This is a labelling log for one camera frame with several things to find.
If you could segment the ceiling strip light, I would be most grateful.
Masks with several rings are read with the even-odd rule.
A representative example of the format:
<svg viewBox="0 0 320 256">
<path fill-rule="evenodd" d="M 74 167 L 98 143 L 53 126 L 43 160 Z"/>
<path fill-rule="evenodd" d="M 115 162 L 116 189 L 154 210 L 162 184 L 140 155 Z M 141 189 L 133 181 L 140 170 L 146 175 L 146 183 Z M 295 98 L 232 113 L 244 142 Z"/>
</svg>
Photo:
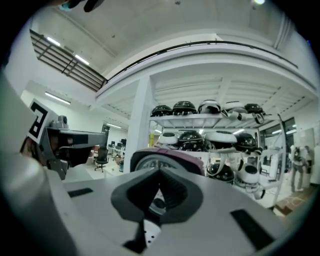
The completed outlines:
<svg viewBox="0 0 320 256">
<path fill-rule="evenodd" d="M 51 38 L 51 37 L 47 37 L 46 38 L 50 43 L 52 43 L 52 44 L 54 44 L 55 46 L 58 46 L 58 47 L 60 47 L 61 46 L 61 44 L 58 42 L 58 41 L 56 41 L 55 39 L 53 39 L 53 38 Z"/>
<path fill-rule="evenodd" d="M 59 102 L 61 102 L 61 103 L 64 103 L 64 104 L 66 104 L 66 105 L 70 105 L 70 104 L 71 104 L 70 101 L 67 101 L 67 100 L 65 100 L 65 99 L 63 99 L 63 98 L 60 98 L 60 97 L 58 97 L 58 96 L 56 96 L 56 95 L 53 95 L 53 94 L 51 94 L 51 93 L 49 93 L 49 92 L 47 92 L 47 91 L 46 91 L 44 94 L 45 94 L 46 96 L 52 98 L 52 99 L 55 99 L 56 101 L 59 101 Z"/>
<path fill-rule="evenodd" d="M 79 60 L 80 62 L 82 62 L 83 64 L 87 65 L 87 66 L 90 64 L 87 60 L 85 60 L 84 58 L 82 58 L 82 57 L 79 56 L 78 54 L 75 54 L 74 57 L 75 57 L 77 60 Z"/>
</svg>

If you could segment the black balcony handrail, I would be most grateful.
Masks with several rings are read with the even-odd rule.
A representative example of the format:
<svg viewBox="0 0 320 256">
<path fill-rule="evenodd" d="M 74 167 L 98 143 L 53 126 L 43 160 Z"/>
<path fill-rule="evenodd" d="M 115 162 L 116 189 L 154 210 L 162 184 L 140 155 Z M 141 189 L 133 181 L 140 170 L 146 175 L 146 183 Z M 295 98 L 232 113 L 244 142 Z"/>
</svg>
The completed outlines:
<svg viewBox="0 0 320 256">
<path fill-rule="evenodd" d="M 107 76 L 106 79 L 110 81 L 131 68 L 144 69 L 147 66 L 152 66 L 174 58 L 205 53 L 246 55 L 266 61 L 279 62 L 280 64 L 285 64 L 285 66 L 291 68 L 298 68 L 296 64 L 288 59 L 261 47 L 233 41 L 210 40 L 184 43 L 157 50 L 144 55 L 135 61 L 130 61 L 129 64 L 121 64 L 120 67 L 117 68 L 116 71 L 112 72 L 111 75 Z"/>
</svg>

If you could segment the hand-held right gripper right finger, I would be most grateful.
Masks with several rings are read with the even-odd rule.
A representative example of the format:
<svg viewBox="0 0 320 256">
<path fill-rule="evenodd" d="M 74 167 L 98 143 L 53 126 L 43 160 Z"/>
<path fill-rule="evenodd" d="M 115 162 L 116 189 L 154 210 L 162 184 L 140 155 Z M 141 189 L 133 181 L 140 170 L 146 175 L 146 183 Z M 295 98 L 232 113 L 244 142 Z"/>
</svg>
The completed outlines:
<svg viewBox="0 0 320 256">
<path fill-rule="evenodd" d="M 286 226 L 269 209 L 221 181 L 174 168 L 147 168 L 168 174 L 200 190 L 198 207 L 189 219 L 164 223 L 146 256 L 268 256 Z"/>
</svg>

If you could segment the white metal shelf rack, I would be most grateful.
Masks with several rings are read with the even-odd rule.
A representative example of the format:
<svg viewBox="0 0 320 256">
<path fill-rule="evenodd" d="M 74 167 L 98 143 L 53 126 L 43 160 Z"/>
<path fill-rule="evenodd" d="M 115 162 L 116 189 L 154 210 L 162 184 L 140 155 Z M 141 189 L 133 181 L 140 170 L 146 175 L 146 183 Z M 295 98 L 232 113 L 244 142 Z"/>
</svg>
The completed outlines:
<svg viewBox="0 0 320 256">
<path fill-rule="evenodd" d="M 151 111 L 158 105 L 154 98 L 155 85 L 150 76 L 144 76 L 138 79 L 138 85 L 132 105 L 130 116 L 127 145 L 125 150 L 124 171 L 130 170 L 130 160 L 135 151 L 145 149 L 151 146 L 149 143 L 150 134 L 157 132 L 172 132 L 181 134 L 183 131 L 195 130 L 202 132 L 205 136 L 208 133 L 216 131 L 231 132 L 235 135 L 241 133 L 250 133 L 257 136 L 257 143 L 261 144 L 262 127 L 254 124 L 254 117 L 246 114 L 245 120 L 237 121 L 229 119 L 222 114 L 189 114 L 180 116 L 156 116 L 151 117 Z M 264 157 L 278 157 L 275 162 L 281 164 L 280 168 L 275 171 L 275 181 L 271 181 L 270 174 L 263 173 L 261 175 L 260 190 L 265 191 L 265 195 L 258 202 L 265 207 L 275 206 L 277 200 L 280 199 L 285 178 L 285 159 L 288 149 L 286 148 L 287 137 L 285 126 L 279 115 L 269 115 L 266 117 L 269 122 L 275 121 L 280 126 L 280 132 L 274 138 L 272 145 L 268 146 L 261 155 L 253 153 L 252 155 L 244 152 L 231 152 L 230 150 L 223 152 L 217 149 L 212 152 L 193 152 L 192 156 L 196 156 L 202 160 L 203 166 L 207 167 L 212 159 L 226 160 L 227 158 L 247 160 L 248 158 L 256 158 L 257 166 L 262 167 Z"/>
</svg>

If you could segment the black office chair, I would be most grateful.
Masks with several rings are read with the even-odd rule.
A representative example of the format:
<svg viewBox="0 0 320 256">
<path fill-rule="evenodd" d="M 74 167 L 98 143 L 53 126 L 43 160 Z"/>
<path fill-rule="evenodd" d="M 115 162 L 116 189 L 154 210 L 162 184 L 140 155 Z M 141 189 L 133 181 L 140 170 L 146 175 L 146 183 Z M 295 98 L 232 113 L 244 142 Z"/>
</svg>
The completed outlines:
<svg viewBox="0 0 320 256">
<path fill-rule="evenodd" d="M 105 146 L 101 146 L 98 150 L 98 155 L 95 160 L 96 167 L 94 168 L 94 170 L 96 171 L 98 169 L 101 169 L 101 172 L 103 173 L 104 172 L 103 168 L 106 166 L 108 162 L 109 162 L 108 149 Z"/>
</svg>

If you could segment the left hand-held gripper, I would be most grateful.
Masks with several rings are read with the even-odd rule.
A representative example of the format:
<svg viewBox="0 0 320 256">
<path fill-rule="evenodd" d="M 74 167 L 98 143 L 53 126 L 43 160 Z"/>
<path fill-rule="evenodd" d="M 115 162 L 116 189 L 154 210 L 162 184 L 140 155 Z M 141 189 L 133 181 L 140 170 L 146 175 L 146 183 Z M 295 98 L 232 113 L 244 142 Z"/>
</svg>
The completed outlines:
<svg viewBox="0 0 320 256">
<path fill-rule="evenodd" d="M 85 164 L 92 148 L 107 142 L 107 136 L 101 132 L 68 130 L 66 116 L 56 114 L 35 98 L 29 109 L 36 116 L 27 134 L 35 143 L 32 154 L 56 171 L 61 180 L 66 178 L 68 166 Z M 57 138 L 55 149 L 50 141 L 53 138 Z"/>
</svg>

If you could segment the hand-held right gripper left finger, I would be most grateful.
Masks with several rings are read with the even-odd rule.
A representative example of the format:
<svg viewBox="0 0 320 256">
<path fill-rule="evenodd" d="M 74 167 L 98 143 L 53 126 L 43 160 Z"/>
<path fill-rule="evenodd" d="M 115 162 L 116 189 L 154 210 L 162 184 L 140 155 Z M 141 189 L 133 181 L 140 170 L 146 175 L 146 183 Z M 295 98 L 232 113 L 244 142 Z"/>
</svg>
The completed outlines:
<svg viewBox="0 0 320 256">
<path fill-rule="evenodd" d="M 64 182 L 73 212 L 70 220 L 82 256 L 161 256 L 160 229 L 145 220 L 157 192 L 158 170 L 147 168 L 104 179 Z"/>
</svg>

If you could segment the purple rice cooker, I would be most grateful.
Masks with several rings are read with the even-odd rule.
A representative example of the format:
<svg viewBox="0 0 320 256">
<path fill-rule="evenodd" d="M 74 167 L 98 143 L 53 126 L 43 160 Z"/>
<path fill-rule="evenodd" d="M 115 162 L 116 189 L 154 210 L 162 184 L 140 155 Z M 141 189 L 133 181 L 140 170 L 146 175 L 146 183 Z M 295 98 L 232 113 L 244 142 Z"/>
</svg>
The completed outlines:
<svg viewBox="0 0 320 256">
<path fill-rule="evenodd" d="M 153 168 L 175 169 L 200 176 L 205 175 L 203 162 L 200 159 L 172 149 L 145 148 L 132 155 L 130 160 L 131 173 Z M 151 246 L 161 232 L 160 218 L 177 204 L 176 199 L 167 195 L 166 188 L 168 188 L 167 185 L 159 185 L 143 220 L 144 240 L 147 247 Z"/>
</svg>

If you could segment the white desks with monitors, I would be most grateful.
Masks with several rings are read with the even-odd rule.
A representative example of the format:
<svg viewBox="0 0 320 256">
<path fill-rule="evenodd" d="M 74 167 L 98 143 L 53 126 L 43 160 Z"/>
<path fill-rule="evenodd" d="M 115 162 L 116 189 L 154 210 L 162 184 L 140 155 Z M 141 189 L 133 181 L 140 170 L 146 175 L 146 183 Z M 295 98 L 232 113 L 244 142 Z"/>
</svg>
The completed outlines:
<svg viewBox="0 0 320 256">
<path fill-rule="evenodd" d="M 107 146 L 108 153 L 112 155 L 112 160 L 120 158 L 121 160 L 125 156 L 127 140 L 125 138 L 121 139 L 120 142 L 112 141 L 111 144 Z"/>
</svg>

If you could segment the rack of black and white helmets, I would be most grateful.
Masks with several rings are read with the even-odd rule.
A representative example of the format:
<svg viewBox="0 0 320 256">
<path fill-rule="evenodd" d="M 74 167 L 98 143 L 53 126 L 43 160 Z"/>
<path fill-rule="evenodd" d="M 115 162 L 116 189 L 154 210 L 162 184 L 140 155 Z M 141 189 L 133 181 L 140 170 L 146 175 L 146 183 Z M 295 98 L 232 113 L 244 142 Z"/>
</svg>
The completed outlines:
<svg viewBox="0 0 320 256">
<path fill-rule="evenodd" d="M 266 193 L 261 183 L 258 166 L 249 163 L 250 157 L 259 157 L 263 149 L 257 140 L 243 130 L 228 131 L 227 122 L 252 120 L 264 123 L 265 112 L 255 103 L 230 101 L 221 106 L 207 99 L 196 108 L 190 101 L 179 101 L 173 107 L 156 106 L 151 121 L 162 127 L 155 147 L 206 155 L 203 161 L 205 175 L 239 188 L 261 200 Z"/>
</svg>

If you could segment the white rectangular table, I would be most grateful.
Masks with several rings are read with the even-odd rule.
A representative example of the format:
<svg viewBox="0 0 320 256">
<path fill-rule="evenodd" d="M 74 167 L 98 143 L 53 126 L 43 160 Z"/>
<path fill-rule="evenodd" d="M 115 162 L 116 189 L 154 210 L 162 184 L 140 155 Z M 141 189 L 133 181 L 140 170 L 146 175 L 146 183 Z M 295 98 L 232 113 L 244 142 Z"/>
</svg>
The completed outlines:
<svg viewBox="0 0 320 256">
<path fill-rule="evenodd" d="M 103 168 L 103 175 L 105 179 L 121 176 L 124 174 L 127 174 L 127 173 L 124 171 L 120 171 L 120 167 L 118 165 L 106 165 Z"/>
</svg>

